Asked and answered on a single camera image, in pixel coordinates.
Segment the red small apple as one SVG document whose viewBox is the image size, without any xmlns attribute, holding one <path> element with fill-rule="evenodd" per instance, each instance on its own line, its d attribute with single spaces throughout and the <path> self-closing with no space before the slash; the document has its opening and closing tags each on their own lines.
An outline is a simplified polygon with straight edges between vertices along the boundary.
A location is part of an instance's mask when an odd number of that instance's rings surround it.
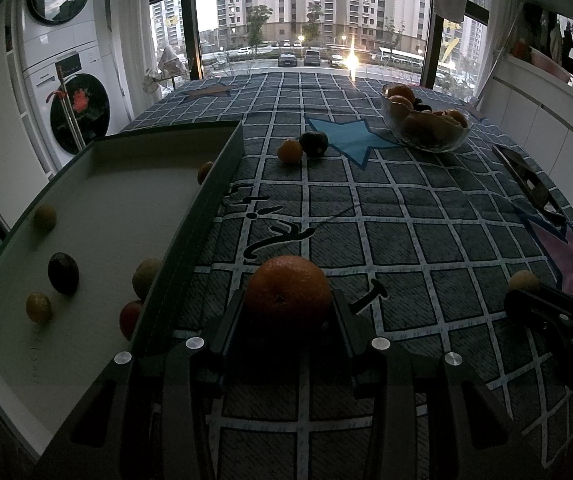
<svg viewBox="0 0 573 480">
<path fill-rule="evenodd" d="M 132 336 L 134 336 L 134 331 L 136 330 L 140 314 L 142 311 L 142 301 L 134 300 L 128 302 L 122 307 L 119 314 L 119 330 L 120 333 L 130 341 Z"/>
</svg>

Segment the small orange tangerine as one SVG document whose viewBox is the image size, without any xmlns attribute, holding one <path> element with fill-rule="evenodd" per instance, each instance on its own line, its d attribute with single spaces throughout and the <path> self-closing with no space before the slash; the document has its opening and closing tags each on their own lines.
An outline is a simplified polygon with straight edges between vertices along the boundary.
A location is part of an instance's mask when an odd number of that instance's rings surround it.
<svg viewBox="0 0 573 480">
<path fill-rule="evenodd" d="M 285 166 L 297 166 L 303 158 L 303 148 L 295 139 L 287 139 L 278 148 L 278 157 Z"/>
</svg>

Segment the green-brown kiwi fruit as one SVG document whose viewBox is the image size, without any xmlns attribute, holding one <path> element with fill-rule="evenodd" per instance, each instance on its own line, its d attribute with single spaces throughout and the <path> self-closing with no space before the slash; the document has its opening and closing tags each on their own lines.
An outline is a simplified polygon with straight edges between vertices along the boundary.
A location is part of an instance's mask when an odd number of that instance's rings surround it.
<svg viewBox="0 0 573 480">
<path fill-rule="evenodd" d="M 142 301 L 149 295 L 150 289 L 156 278 L 158 270 L 162 266 L 160 259 L 144 259 L 134 271 L 131 278 L 131 285 L 134 293 Z"/>
</svg>

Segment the large orange fruit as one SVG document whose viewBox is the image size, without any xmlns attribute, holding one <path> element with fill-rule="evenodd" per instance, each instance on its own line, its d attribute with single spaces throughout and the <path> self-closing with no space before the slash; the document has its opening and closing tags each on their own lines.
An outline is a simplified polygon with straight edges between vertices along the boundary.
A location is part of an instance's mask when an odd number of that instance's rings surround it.
<svg viewBox="0 0 573 480">
<path fill-rule="evenodd" d="M 329 304 L 332 290 L 315 263 L 284 255 L 259 266 L 248 280 L 245 300 L 257 308 L 305 309 Z"/>
</svg>

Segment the upper white dryer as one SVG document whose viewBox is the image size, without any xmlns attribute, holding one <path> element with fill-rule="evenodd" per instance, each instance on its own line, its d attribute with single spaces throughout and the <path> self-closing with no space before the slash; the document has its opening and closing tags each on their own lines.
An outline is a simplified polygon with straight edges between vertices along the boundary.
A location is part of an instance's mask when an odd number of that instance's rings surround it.
<svg viewBox="0 0 573 480">
<path fill-rule="evenodd" d="M 87 44 L 110 50 L 105 0 L 16 0 L 16 18 L 22 70 Z"/>
</svg>

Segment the black tablet stand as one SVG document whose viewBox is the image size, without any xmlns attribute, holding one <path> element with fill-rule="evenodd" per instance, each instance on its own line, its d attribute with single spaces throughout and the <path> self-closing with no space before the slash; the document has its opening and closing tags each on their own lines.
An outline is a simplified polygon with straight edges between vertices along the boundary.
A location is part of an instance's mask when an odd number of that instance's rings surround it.
<svg viewBox="0 0 573 480">
<path fill-rule="evenodd" d="M 546 222 L 559 233 L 565 235 L 568 222 L 563 209 L 537 174 L 518 152 L 506 146 L 495 144 L 492 151 L 507 168 L 507 171 L 521 188 L 531 206 L 541 214 Z"/>
</svg>

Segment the red broom with pole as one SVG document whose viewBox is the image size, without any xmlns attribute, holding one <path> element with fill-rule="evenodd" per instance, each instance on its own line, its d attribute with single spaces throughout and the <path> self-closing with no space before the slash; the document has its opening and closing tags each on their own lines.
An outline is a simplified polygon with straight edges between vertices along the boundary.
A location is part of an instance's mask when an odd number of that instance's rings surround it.
<svg viewBox="0 0 573 480">
<path fill-rule="evenodd" d="M 49 103 L 54 96 L 57 96 L 59 98 L 67 125 L 70 127 L 70 132 L 72 133 L 78 151 L 81 152 L 86 147 L 86 144 L 84 137 L 82 136 L 81 130 L 79 128 L 77 119 L 74 115 L 73 105 L 72 102 L 70 102 L 70 96 L 68 95 L 66 89 L 63 69 L 59 65 L 55 65 L 55 69 L 56 69 L 56 76 L 58 76 L 58 81 L 60 83 L 60 86 L 58 90 L 54 90 L 49 93 L 46 99 L 46 103 Z"/>
</svg>

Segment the glass fruit bowl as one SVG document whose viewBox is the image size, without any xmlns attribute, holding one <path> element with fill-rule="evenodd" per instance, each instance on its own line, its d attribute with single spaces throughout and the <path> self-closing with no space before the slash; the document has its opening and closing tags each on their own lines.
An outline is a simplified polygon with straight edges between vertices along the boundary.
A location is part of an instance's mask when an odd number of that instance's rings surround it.
<svg viewBox="0 0 573 480">
<path fill-rule="evenodd" d="M 433 110 L 405 84 L 384 84 L 381 113 L 398 141 L 425 152 L 452 152 L 471 130 L 469 116 L 455 108 Z"/>
</svg>

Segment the dark plum fruit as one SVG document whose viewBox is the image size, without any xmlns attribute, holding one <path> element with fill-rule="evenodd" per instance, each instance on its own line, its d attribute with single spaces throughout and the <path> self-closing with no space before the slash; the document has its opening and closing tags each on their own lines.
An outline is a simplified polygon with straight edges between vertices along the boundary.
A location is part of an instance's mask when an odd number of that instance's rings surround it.
<svg viewBox="0 0 573 480">
<path fill-rule="evenodd" d="M 327 135 L 320 131 L 307 131 L 299 137 L 298 142 L 310 160 L 320 160 L 329 147 Z"/>
</svg>

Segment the small table lamp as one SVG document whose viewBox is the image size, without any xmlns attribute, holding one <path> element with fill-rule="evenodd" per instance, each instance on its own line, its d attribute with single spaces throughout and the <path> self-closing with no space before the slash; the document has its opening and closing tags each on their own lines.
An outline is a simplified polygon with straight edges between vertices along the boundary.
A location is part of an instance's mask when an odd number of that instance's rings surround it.
<svg viewBox="0 0 573 480">
<path fill-rule="evenodd" d="M 170 80 L 172 84 L 175 84 L 176 78 L 184 78 L 188 75 L 187 64 L 181 60 L 172 46 L 165 46 L 157 61 L 157 67 L 145 70 L 143 90 L 152 94 L 164 81 Z"/>
</svg>

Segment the lower white washing machine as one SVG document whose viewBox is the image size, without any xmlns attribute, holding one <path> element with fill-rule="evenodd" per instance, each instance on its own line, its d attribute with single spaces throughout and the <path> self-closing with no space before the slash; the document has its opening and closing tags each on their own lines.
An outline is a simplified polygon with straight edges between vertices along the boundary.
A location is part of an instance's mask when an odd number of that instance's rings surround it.
<svg viewBox="0 0 573 480">
<path fill-rule="evenodd" d="M 23 70 L 42 142 L 52 166 L 60 170 L 79 151 L 59 98 L 54 96 L 46 103 L 49 93 L 60 86 L 55 65 L 63 69 L 66 89 L 86 145 L 122 130 L 129 122 L 129 114 L 113 63 L 107 55 L 101 54 L 97 44 L 87 44 Z"/>
</svg>

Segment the white shallow tray box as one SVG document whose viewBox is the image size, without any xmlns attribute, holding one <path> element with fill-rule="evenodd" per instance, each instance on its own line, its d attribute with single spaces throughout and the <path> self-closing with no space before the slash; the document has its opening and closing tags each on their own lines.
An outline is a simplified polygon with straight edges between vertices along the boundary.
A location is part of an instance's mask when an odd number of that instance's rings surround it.
<svg viewBox="0 0 573 480">
<path fill-rule="evenodd" d="M 131 278 L 172 246 L 195 258 L 244 154 L 237 120 L 113 134 L 75 156 L 36 196 L 56 212 L 40 234 L 29 206 L 0 247 L 0 419 L 38 458 L 115 354 Z M 52 318 L 33 323 L 31 292 Z"/>
</svg>

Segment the yellow-green small fruit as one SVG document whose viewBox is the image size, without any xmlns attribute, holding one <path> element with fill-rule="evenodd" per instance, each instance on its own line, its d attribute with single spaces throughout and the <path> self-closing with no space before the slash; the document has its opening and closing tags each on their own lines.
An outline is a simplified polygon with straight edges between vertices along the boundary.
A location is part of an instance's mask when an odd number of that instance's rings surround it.
<svg viewBox="0 0 573 480">
<path fill-rule="evenodd" d="M 25 308 L 27 316 L 35 324 L 47 324 L 52 318 L 51 301 L 42 292 L 31 292 L 27 296 Z"/>
</svg>

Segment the checkered dark blue tablecloth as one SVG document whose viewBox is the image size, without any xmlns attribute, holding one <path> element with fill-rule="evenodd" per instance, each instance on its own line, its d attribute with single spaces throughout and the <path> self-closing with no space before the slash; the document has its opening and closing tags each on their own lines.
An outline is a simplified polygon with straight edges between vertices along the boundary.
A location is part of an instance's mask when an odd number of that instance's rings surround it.
<svg viewBox="0 0 573 480">
<path fill-rule="evenodd" d="M 252 273 L 300 256 L 358 307 L 375 333 L 435 358 L 459 351 L 550 472 L 573 464 L 573 393 L 533 334 L 515 330 L 503 296 L 512 273 L 561 279 L 535 237 L 537 211 L 492 148 L 512 140 L 474 122 L 461 148 L 397 145 L 379 83 L 314 73 L 194 81 L 145 110 L 132 130 L 237 120 L 245 154 L 210 220 L 179 326 L 199 332 Z M 287 139 L 324 132 L 320 160 L 285 166 Z"/>
</svg>

